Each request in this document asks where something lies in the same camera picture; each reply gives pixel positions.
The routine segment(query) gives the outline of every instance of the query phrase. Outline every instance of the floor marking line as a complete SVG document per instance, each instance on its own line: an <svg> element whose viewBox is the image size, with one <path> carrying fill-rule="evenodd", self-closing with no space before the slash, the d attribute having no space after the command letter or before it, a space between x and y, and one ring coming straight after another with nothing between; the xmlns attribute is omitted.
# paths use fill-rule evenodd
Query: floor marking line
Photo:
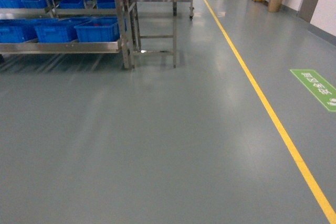
<svg viewBox="0 0 336 224"><path fill-rule="evenodd" d="M328 202L326 196L324 195L323 191L321 190L320 186L317 184L316 180L314 179L312 173L309 171L308 166L304 162L303 158L301 157L298 149L295 147L293 141L291 140L290 136L288 135L287 131L285 130L284 126L282 125L281 121L279 120L278 116L276 115L275 111L271 107L270 103L268 102L266 96L262 92L260 86L258 85L257 81L254 79L253 75L247 68L245 62L243 61L242 57L240 56L238 50L236 49L235 45L232 43L230 37L228 36L227 32L219 22L216 14L212 10L210 4L207 0L203 0L206 6L208 7L210 13L214 17L218 27L222 31L225 39L227 40L228 44L230 45L233 53L235 54L237 60L239 61L242 69L244 70L247 78L251 82L253 88L257 92L262 104L264 105L267 113L271 117L275 127L277 128L278 132L280 133L285 145L287 146L288 151L292 155L296 165L298 166L302 176L304 177L307 185L309 186L311 192L315 196L316 201L320 205L322 211L324 212L326 218L328 219L329 223L336 224L336 213L334 209L331 207L330 203Z"/></svg>

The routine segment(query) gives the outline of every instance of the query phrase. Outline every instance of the floor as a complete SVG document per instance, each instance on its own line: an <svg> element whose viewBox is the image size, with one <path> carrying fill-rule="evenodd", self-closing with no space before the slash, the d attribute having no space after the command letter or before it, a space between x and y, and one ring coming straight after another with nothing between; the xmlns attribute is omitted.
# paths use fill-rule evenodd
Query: floor
<svg viewBox="0 0 336 224"><path fill-rule="evenodd" d="M1 224L328 223L203 0L178 5L178 59L11 56L0 66ZM285 12L207 0L331 206L336 114L290 69L336 85L336 48ZM172 29L168 3L141 31ZM170 40L145 41L168 49Z"/></svg>

